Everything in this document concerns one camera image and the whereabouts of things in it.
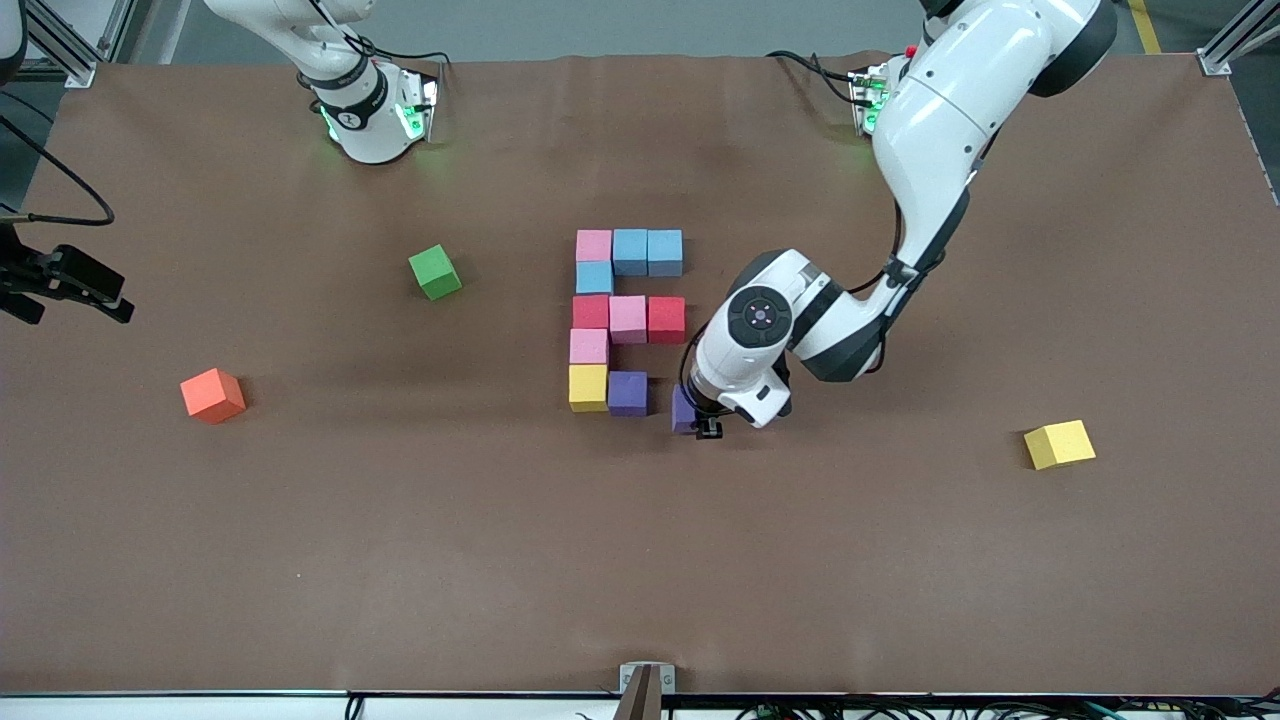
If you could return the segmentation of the orange foam cube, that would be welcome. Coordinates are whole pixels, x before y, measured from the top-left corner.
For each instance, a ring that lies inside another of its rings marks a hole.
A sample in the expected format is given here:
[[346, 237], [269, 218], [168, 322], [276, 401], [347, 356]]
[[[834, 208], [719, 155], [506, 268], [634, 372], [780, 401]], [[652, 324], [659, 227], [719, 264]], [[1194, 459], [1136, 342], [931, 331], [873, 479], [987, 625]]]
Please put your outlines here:
[[180, 382], [180, 393], [188, 415], [211, 425], [248, 407], [239, 379], [218, 368]]

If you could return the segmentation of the brown table mat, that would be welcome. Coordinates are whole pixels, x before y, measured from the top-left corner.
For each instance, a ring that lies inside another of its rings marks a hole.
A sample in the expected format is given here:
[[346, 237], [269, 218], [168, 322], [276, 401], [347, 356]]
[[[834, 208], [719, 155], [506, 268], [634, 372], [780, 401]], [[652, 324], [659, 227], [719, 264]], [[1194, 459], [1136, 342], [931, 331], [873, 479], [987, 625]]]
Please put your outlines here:
[[[108, 67], [49, 147], [133, 320], [0, 318], [0, 692], [1256, 694], [1280, 685], [1280, 208], [1233, 86], [1111, 56], [1029, 97], [851, 384], [719, 441], [567, 402], [573, 237], [669, 227], [700, 324], [751, 258], [878, 272], [849, 111], [765, 59], [457, 63], [348, 161], [284, 67]], [[408, 258], [442, 245], [431, 301]], [[180, 382], [248, 407], [188, 415]], [[1037, 471], [1080, 419], [1096, 459]]]

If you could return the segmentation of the yellow floor tape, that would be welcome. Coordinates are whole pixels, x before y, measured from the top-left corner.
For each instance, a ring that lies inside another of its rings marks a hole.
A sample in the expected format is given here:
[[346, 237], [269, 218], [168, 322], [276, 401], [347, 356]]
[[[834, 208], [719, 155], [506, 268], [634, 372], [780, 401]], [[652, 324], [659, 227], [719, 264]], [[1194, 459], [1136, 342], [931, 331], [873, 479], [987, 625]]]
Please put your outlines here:
[[1146, 0], [1123, 0], [1123, 5], [1126, 8], [1132, 23], [1134, 24], [1135, 36], [1140, 50], [1144, 55], [1160, 55], [1164, 53], [1161, 42], [1155, 29], [1155, 23], [1152, 15], [1147, 6]]

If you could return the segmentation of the yellow foam cube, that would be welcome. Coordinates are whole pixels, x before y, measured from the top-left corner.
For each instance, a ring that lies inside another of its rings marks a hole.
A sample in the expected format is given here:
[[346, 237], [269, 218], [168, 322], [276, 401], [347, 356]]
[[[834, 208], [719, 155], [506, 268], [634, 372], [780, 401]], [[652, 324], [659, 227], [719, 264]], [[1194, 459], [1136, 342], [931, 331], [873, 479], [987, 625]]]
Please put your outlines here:
[[607, 364], [570, 364], [568, 402], [573, 413], [608, 413]]
[[1023, 434], [1023, 441], [1030, 465], [1037, 471], [1096, 459], [1091, 437], [1080, 419], [1028, 430]]

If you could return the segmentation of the metal table edge bracket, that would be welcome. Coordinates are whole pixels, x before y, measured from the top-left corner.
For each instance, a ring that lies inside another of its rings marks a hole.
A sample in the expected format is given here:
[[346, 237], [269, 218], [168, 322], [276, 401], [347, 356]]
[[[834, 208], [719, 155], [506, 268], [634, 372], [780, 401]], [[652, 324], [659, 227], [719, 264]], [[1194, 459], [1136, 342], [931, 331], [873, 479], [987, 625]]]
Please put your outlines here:
[[613, 720], [663, 720], [663, 701], [677, 693], [673, 664], [634, 661], [620, 666], [620, 701]]

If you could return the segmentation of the aluminium frame post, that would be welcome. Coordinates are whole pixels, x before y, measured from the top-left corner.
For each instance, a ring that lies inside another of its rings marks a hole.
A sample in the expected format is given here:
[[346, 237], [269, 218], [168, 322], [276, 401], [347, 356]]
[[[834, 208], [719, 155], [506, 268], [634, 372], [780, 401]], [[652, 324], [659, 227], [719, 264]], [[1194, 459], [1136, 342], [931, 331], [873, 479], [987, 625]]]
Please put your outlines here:
[[1280, 38], [1280, 0], [1248, 0], [1196, 55], [1204, 76], [1230, 76], [1230, 61]]
[[88, 88], [106, 63], [133, 53], [138, 23], [151, 0], [17, 0], [26, 32], [18, 76], [61, 79], [68, 88]]

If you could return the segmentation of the metal base connector box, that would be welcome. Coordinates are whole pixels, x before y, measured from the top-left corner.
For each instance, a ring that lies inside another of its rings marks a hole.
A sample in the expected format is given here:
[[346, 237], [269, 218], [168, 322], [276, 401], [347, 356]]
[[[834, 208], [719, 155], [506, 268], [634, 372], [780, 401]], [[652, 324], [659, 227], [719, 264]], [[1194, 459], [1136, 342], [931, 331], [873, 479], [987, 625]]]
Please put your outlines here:
[[847, 83], [852, 102], [852, 117], [858, 133], [872, 136], [883, 110], [886, 100], [891, 95], [888, 64], [851, 70], [847, 73]]
[[401, 69], [396, 114], [410, 142], [425, 141], [438, 104], [439, 79], [435, 76]]

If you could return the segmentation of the green foam cube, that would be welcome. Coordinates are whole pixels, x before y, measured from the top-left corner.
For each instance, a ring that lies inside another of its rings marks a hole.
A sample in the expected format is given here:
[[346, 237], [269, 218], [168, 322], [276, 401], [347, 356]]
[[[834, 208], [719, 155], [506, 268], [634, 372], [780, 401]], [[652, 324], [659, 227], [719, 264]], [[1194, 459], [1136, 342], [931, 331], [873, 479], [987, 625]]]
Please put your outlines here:
[[422, 293], [431, 301], [460, 291], [463, 282], [451, 256], [436, 243], [408, 258], [410, 269]]

